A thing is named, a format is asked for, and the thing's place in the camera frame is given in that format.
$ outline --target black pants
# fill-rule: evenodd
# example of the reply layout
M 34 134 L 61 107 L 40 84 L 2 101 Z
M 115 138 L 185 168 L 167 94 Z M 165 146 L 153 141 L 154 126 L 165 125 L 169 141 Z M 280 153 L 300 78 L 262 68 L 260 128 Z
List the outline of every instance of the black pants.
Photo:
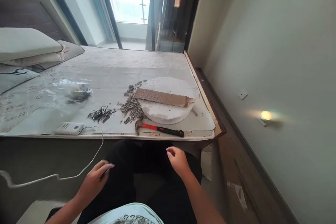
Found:
M 167 157 L 169 142 L 145 142 L 140 147 L 134 140 L 120 140 L 111 148 L 107 160 L 115 164 L 97 197 L 83 210 L 78 224 L 85 224 L 120 206 L 136 202 L 133 173 L 161 174 L 165 183 L 149 199 L 147 205 L 165 224 L 197 223 L 187 190 Z M 202 168 L 197 159 L 185 153 L 188 164 L 201 183 Z

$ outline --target glowing light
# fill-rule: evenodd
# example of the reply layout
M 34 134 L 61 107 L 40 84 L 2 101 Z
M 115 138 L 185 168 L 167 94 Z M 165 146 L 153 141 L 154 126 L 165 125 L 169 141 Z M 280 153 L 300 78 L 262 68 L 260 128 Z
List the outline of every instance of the glowing light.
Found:
M 269 121 L 269 120 L 272 119 L 272 114 L 271 114 L 270 112 L 268 112 L 268 111 L 263 111 L 263 112 L 261 112 L 260 117 L 261 117 L 261 119 L 263 119 L 263 120 L 267 120 L 267 121 Z

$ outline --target hammer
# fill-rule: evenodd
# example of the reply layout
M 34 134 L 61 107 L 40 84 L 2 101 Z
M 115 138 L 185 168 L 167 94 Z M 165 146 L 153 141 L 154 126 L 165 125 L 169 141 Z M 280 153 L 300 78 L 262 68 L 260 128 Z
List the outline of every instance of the hammer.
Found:
M 167 128 L 163 128 L 163 127 L 149 125 L 149 124 L 141 122 L 141 120 L 138 120 L 135 123 L 135 131 L 137 132 L 138 135 L 139 135 L 139 132 L 138 132 L 139 127 L 160 131 L 160 132 L 167 133 L 167 134 L 170 134 L 170 135 L 175 135 L 175 136 L 178 136 L 178 137 L 184 137 L 184 132 L 183 131 L 177 131 L 177 130 L 173 130 L 173 129 L 167 129 Z

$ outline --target hand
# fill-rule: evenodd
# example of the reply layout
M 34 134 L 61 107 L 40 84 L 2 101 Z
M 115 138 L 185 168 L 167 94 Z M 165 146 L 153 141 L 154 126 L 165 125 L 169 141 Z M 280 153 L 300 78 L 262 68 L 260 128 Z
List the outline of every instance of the hand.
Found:
M 98 195 L 109 177 L 109 170 L 113 167 L 114 164 L 106 160 L 101 160 L 93 167 L 75 196 L 80 204 L 86 207 Z
M 169 161 L 176 173 L 183 179 L 183 176 L 189 175 L 191 170 L 183 150 L 174 146 L 167 148 Z

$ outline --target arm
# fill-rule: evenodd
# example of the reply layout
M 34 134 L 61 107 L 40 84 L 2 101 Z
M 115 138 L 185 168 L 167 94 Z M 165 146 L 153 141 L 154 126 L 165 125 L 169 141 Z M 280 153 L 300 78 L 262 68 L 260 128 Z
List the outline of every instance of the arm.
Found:
M 54 214 L 46 224 L 71 224 L 98 195 L 109 177 L 114 164 L 101 160 L 88 173 L 76 196 Z
M 169 147 L 167 155 L 172 167 L 181 177 L 187 189 L 197 223 L 226 224 L 190 170 L 184 151 L 176 147 Z

